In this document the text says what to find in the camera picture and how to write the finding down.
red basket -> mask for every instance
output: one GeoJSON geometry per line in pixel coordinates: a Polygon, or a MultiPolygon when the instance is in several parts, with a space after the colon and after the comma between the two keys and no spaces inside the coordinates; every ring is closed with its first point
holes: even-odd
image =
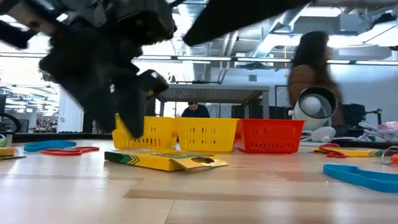
{"type": "Polygon", "coordinates": [[[241,119],[235,146],[250,153],[294,153],[300,145],[304,121],[241,119]]]}

wooden table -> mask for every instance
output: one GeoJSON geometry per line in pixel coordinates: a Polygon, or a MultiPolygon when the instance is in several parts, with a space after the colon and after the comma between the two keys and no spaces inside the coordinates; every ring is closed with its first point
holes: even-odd
{"type": "MultiPolygon", "coordinates": [[[[79,141],[113,149],[111,141],[79,141]]],[[[342,183],[326,163],[398,172],[379,158],[334,159],[301,148],[290,155],[220,155],[229,166],[164,172],[78,157],[28,154],[0,162],[0,223],[222,224],[396,223],[398,195],[342,183]]]]}

long hair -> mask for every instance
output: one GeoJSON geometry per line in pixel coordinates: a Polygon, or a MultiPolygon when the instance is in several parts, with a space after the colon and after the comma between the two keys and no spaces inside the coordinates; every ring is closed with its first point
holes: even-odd
{"type": "Polygon", "coordinates": [[[330,80],[325,57],[328,40],[328,34],[322,31],[304,34],[296,48],[292,70],[299,65],[308,65],[315,71],[316,82],[330,80]]]}

yellow basket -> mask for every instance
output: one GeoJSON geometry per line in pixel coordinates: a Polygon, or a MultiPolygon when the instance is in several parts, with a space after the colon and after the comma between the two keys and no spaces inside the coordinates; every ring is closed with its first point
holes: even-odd
{"type": "Polygon", "coordinates": [[[231,152],[236,123],[230,118],[176,118],[178,140],[183,151],[231,152]]]}
{"type": "Polygon", "coordinates": [[[131,139],[120,117],[116,115],[116,129],[112,132],[113,144],[117,149],[171,149],[177,143],[177,130],[173,118],[144,118],[144,135],[131,139]]]}

man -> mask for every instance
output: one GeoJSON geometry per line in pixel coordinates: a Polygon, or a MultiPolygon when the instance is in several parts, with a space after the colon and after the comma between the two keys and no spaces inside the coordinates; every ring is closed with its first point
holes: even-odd
{"type": "Polygon", "coordinates": [[[210,114],[206,106],[198,103],[188,103],[188,107],[184,110],[181,117],[183,118],[209,118],[210,114]]]}

